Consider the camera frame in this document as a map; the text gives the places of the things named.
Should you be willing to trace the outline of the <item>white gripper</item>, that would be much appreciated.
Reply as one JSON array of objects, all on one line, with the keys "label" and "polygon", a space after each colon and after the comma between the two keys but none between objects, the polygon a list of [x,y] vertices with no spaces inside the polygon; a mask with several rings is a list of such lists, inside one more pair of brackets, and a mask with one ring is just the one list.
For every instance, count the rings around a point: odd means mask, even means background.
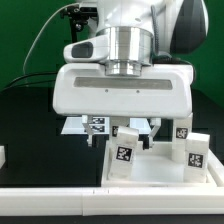
[{"label": "white gripper", "polygon": [[82,116],[82,125],[93,145],[92,116],[150,118],[143,149],[152,149],[161,127],[160,118],[185,118],[192,112],[190,65],[144,67],[139,77],[107,76],[97,63],[71,63],[57,75],[54,110],[65,116]]}]

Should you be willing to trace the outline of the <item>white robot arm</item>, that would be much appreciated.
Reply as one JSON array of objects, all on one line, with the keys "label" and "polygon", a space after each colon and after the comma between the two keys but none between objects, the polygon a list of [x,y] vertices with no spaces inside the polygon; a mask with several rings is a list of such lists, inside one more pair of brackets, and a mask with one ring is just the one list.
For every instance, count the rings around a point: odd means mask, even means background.
[{"label": "white robot arm", "polygon": [[105,116],[114,128],[146,118],[150,137],[162,120],[191,114],[194,68],[175,56],[206,38],[203,0],[78,0],[69,13],[90,35],[64,49],[57,113],[85,121]]}]

